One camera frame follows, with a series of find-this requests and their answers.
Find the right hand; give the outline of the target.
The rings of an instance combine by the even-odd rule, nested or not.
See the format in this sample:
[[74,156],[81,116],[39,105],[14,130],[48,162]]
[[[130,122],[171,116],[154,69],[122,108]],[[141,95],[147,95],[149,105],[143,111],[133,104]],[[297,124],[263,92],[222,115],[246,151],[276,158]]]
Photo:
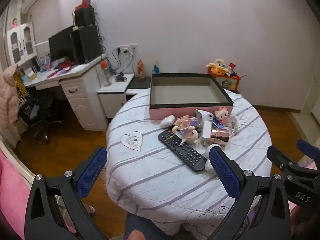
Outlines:
[[295,206],[291,213],[291,239],[315,239],[319,237],[319,209]]

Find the left hand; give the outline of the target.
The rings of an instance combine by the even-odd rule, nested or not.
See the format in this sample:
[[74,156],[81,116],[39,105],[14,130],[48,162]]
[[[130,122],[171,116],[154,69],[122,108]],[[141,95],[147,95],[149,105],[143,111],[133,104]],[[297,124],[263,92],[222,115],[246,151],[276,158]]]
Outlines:
[[141,231],[133,230],[127,237],[127,240],[146,240],[146,237]]

